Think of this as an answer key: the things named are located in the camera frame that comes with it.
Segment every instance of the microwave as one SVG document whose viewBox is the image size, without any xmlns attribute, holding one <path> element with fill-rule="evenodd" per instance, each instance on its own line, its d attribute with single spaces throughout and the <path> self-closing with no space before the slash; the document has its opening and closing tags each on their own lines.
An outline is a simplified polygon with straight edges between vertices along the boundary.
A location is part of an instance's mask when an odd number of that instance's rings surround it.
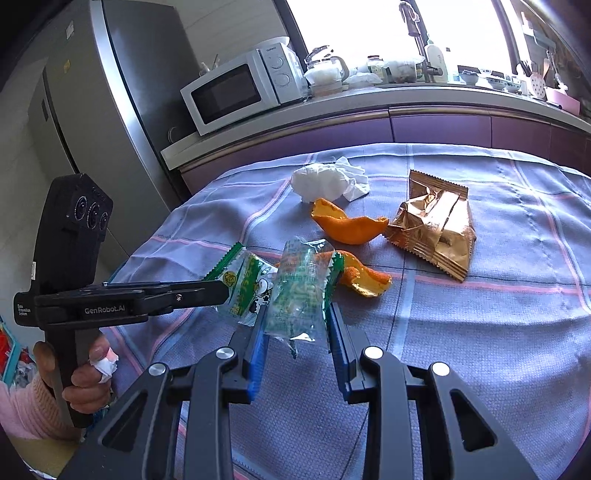
<svg viewBox="0 0 591 480">
<path fill-rule="evenodd" d="M 308 96 L 296 54 L 281 43 L 251 50 L 181 89 L 200 135 Z"/>
</svg>

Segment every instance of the hand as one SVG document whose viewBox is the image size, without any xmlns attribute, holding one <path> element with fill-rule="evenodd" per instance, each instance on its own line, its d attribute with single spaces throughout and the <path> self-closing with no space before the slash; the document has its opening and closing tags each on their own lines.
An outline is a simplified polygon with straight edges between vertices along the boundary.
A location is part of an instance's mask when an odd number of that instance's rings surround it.
<svg viewBox="0 0 591 480">
<path fill-rule="evenodd" d="M 109 341 L 101 335 L 90 347 L 89 359 L 101 360 L 108 351 Z M 33 348 L 33 355 L 39 375 L 47 385 L 53 388 L 51 373 L 56 367 L 56 359 L 51 347 L 45 342 L 37 342 Z M 102 374 L 90 363 L 86 363 L 74 371 L 73 386 L 65 388 L 62 397 L 70 402 L 74 410 L 80 413 L 94 413 L 106 406 L 111 399 L 111 381 L 100 384 L 101 378 Z"/>
</svg>

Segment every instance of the refrigerator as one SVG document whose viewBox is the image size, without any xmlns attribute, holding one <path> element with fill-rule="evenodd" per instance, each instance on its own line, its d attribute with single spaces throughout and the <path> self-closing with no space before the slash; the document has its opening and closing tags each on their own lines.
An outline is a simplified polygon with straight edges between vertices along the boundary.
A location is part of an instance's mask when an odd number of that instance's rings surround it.
<svg viewBox="0 0 591 480">
<path fill-rule="evenodd" d="M 87 173 L 112 198 L 99 259 L 114 271 L 190 196 L 160 151 L 196 130 L 180 89 L 199 67 L 173 7 L 85 0 L 67 20 L 29 126 L 50 180 Z"/>
</svg>

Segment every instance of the pink sweater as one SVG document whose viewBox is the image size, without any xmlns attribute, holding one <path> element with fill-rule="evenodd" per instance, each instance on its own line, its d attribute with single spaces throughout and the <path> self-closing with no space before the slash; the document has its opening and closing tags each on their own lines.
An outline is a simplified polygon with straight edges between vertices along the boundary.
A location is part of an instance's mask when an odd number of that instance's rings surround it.
<svg viewBox="0 0 591 480">
<path fill-rule="evenodd" d="M 39 375 L 20 390 L 9 391 L 6 384 L 0 382 L 0 424 L 7 435 L 17 438 L 80 438 L 80 430 L 60 420 L 56 401 Z"/>
</svg>

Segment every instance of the microwave knob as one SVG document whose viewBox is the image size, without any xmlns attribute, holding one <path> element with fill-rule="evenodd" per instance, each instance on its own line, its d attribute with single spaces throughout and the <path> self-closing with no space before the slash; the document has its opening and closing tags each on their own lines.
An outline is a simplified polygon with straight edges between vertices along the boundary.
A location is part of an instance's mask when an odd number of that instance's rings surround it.
<svg viewBox="0 0 591 480">
<path fill-rule="evenodd" d="M 283 59 L 281 57 L 271 57 L 269 59 L 269 66 L 272 69 L 280 69 L 283 67 Z"/>
<path fill-rule="evenodd" d="M 280 73 L 275 77 L 275 84 L 280 87 L 287 87 L 290 82 L 290 78 L 285 73 Z"/>
</svg>

